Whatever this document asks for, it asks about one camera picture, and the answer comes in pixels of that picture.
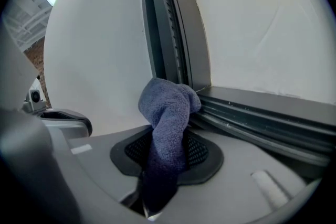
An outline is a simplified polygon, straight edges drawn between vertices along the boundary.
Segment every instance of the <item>brick wall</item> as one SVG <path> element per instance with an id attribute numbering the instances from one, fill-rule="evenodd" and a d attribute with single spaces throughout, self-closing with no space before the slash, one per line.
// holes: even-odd
<path id="1" fill-rule="evenodd" d="M 33 63 L 40 75 L 40 83 L 43 93 L 46 97 L 47 106 L 51 108 L 48 91 L 46 87 L 46 81 L 44 79 L 44 66 L 43 66 L 43 49 L 44 49 L 44 38 L 37 41 L 29 49 L 25 50 L 25 55 Z"/>

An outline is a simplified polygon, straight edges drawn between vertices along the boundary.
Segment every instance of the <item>ceiling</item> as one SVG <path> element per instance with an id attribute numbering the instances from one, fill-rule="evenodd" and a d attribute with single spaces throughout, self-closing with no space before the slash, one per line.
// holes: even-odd
<path id="1" fill-rule="evenodd" d="M 2 21 L 21 51 L 45 36 L 51 9 L 47 0 L 8 1 L 2 13 Z"/>

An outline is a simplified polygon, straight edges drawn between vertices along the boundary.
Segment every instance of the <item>towel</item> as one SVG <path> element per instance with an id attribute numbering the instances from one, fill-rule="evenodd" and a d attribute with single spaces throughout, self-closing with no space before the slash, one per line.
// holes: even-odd
<path id="1" fill-rule="evenodd" d="M 177 177 L 186 170 L 183 131 L 189 114 L 200 108 L 193 89 L 163 79 L 152 79 L 140 96 L 139 110 L 154 128 L 142 178 L 142 199 L 150 214 L 161 211 L 177 191 Z"/>

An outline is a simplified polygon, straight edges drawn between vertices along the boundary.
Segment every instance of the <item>camera lens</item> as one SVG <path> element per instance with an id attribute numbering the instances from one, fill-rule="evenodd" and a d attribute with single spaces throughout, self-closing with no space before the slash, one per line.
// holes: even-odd
<path id="1" fill-rule="evenodd" d="M 38 101 L 40 101 L 40 94 L 37 91 L 34 91 L 31 93 L 31 100 L 35 103 L 37 103 Z"/>

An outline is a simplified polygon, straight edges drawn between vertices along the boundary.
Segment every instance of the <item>perforated grille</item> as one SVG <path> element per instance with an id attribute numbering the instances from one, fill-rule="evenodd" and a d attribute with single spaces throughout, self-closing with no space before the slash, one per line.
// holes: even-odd
<path id="1" fill-rule="evenodd" d="M 152 134 L 146 134 L 126 146 L 125 153 L 134 162 L 145 168 L 151 143 Z M 208 157 L 207 147 L 187 134 L 184 136 L 183 146 L 188 168 L 196 167 Z"/>

